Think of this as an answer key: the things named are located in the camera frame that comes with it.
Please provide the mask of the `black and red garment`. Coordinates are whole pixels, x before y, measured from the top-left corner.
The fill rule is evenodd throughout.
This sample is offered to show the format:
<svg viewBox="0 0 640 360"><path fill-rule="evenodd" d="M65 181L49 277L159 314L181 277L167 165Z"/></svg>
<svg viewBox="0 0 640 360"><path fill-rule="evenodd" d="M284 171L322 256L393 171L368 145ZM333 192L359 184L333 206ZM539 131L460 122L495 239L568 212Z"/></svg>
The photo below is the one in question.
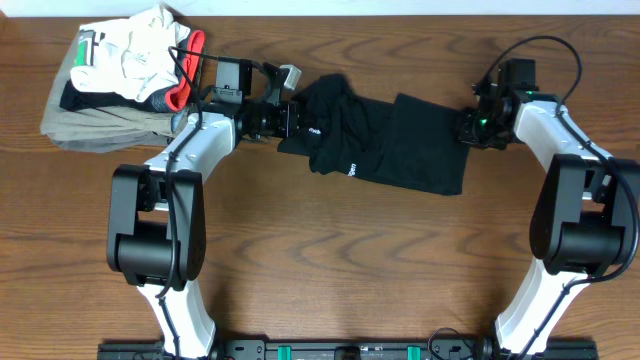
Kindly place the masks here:
<svg viewBox="0 0 640 360"><path fill-rule="evenodd" d="M200 57L188 54L188 51L201 52L204 49L206 35L202 30L194 30L178 45L180 51L177 60L188 78L196 83ZM191 87L184 79L178 66L175 74L179 83L153 92L145 101L126 99L123 96L110 93L91 93L77 90L68 80L60 96L59 106L67 111L80 111L105 107L127 107L153 113L175 113L183 110L190 102Z"/></svg>

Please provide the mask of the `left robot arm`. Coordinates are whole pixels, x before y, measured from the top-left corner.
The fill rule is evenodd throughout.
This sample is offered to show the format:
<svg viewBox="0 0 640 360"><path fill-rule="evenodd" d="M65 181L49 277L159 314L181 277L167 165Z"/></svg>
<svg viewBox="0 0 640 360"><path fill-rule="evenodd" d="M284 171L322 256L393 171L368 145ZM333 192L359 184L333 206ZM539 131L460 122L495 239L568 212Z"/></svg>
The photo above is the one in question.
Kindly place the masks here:
<svg viewBox="0 0 640 360"><path fill-rule="evenodd" d="M163 339L103 344L98 358L217 358L216 325L197 281L207 241L203 187L242 140L298 130L299 105L282 94L300 77L293 65L218 58L215 84L190 88L195 110L179 135L144 164L114 171L107 262L147 299Z"/></svg>

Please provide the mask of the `white crumpled garment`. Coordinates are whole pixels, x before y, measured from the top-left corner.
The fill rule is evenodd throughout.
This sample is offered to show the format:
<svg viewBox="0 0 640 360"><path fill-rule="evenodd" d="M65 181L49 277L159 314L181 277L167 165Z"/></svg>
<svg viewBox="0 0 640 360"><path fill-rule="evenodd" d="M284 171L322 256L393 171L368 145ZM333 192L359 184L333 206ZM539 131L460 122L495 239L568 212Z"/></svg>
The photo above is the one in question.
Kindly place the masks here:
<svg viewBox="0 0 640 360"><path fill-rule="evenodd" d="M191 29L161 5L129 18L84 24L78 31L71 82L80 92L116 93L144 102L179 84L173 49L190 34Z"/></svg>

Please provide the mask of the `grey-beige folded garment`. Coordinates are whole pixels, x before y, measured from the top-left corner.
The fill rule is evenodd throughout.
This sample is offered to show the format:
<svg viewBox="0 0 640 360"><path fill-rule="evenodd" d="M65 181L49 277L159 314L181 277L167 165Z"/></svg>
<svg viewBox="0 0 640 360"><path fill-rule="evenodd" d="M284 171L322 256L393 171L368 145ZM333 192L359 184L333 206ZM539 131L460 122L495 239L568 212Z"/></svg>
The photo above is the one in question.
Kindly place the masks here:
<svg viewBox="0 0 640 360"><path fill-rule="evenodd" d="M66 54L54 80L41 122L42 134L57 146L74 151L104 153L133 145L162 145L184 127L190 107L175 113L145 112L127 107L105 107L67 111L59 106L64 86L70 79L77 52L77 39ZM174 60L184 79L191 81Z"/></svg>

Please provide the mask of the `black t-shirt with white logo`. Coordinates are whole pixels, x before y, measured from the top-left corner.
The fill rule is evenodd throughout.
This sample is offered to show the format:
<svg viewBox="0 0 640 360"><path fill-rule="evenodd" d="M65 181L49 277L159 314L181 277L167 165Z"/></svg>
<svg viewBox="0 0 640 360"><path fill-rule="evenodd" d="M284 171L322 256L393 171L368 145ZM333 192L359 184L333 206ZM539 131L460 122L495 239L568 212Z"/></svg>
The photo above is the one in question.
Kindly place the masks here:
<svg viewBox="0 0 640 360"><path fill-rule="evenodd" d="M308 157L312 172L462 193L469 147L456 133L461 111L402 93L392 103L361 97L342 74L324 75L292 99L302 107L300 130L278 150Z"/></svg>

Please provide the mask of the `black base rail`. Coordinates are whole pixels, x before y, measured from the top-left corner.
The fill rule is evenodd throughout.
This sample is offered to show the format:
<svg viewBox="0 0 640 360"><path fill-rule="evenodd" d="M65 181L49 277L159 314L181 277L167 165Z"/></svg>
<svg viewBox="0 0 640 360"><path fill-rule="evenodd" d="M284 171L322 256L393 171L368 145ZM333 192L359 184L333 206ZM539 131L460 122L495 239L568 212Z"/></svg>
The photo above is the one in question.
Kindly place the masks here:
<svg viewBox="0 0 640 360"><path fill-rule="evenodd" d="M97 359L174 359L164 351L161 342L101 344ZM224 360L426 360L426 359L516 359L505 351L492 349L488 340L476 345L472 340L436 338L431 344L396 343L330 343L271 342L234 340L214 346L208 357L193 357L181 350L180 359ZM599 354L593 341L550 340L546 350L523 359L597 360Z"/></svg>

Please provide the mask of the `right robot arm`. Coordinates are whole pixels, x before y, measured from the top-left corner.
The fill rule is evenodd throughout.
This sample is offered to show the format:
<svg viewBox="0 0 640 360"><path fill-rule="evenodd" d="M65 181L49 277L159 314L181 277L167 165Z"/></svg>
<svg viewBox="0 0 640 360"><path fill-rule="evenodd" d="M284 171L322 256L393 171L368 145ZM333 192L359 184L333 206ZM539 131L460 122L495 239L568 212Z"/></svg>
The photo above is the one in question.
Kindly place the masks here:
<svg viewBox="0 0 640 360"><path fill-rule="evenodd" d="M550 335L579 293L626 271L639 248L639 165L595 145L559 97L540 92L532 59L496 61L459 121L480 149L526 145L546 177L529 226L528 272L475 359L595 359L591 340Z"/></svg>

